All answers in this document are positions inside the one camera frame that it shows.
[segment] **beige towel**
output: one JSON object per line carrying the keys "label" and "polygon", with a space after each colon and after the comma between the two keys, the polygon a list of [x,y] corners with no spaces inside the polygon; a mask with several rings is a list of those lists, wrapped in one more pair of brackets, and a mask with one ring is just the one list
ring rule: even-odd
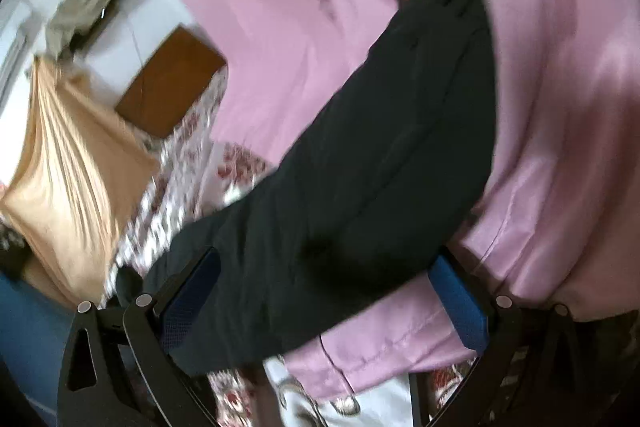
{"label": "beige towel", "polygon": [[99,302],[114,248],[158,168],[88,77],[36,58],[25,143],[0,212],[71,302]]}

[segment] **pink fabric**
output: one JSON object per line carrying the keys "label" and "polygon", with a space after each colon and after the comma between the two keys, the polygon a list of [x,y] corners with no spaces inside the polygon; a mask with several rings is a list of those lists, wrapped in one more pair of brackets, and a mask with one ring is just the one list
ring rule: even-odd
{"label": "pink fabric", "polygon": [[[213,136],[274,163],[397,7],[396,0],[183,1],[230,65]],[[487,4],[498,140],[478,219],[459,238],[472,252],[469,268],[494,291],[534,304],[561,300],[582,320],[637,309],[639,0]],[[440,320],[426,277],[417,281],[287,355],[292,374],[327,398],[468,355],[450,321]]]}

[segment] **blue padding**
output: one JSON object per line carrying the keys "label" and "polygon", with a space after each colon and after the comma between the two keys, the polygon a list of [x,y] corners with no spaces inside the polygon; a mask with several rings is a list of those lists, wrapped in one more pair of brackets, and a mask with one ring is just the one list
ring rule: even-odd
{"label": "blue padding", "polygon": [[71,310],[0,274],[0,357],[50,426],[56,425],[58,380],[72,320]]}
{"label": "blue padding", "polygon": [[489,344],[488,318],[444,255],[439,255],[429,269],[429,280],[462,343],[482,354]]}
{"label": "blue padding", "polygon": [[162,314],[160,344],[165,352],[180,346],[189,333],[220,270],[220,255],[210,248]]}

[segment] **white wall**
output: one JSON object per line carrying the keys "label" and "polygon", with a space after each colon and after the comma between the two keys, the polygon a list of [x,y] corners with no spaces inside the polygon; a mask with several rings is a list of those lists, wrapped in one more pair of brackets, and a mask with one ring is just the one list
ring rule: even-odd
{"label": "white wall", "polygon": [[[19,12],[20,3],[30,6],[36,18],[46,22],[55,13],[60,1],[2,0],[0,42],[6,40],[7,34],[15,33],[15,24],[7,23],[7,14],[14,16]],[[94,97],[110,106],[116,105],[142,64],[178,24],[191,27],[202,37],[193,17],[180,0],[122,0],[120,5],[122,9],[81,61],[92,72]],[[42,26],[33,39],[32,51],[42,52],[44,46]],[[30,81],[24,76],[24,70],[31,56],[18,69],[18,78],[0,114],[0,182],[5,184],[11,181],[22,149],[30,92]],[[3,58],[0,49],[0,62]]]}

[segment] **gray cloth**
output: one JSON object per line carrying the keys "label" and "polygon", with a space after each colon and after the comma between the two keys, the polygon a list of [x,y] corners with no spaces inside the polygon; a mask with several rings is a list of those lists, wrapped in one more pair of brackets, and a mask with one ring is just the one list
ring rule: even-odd
{"label": "gray cloth", "polygon": [[57,59],[74,35],[87,35],[110,1],[63,0],[47,24],[47,53]]}

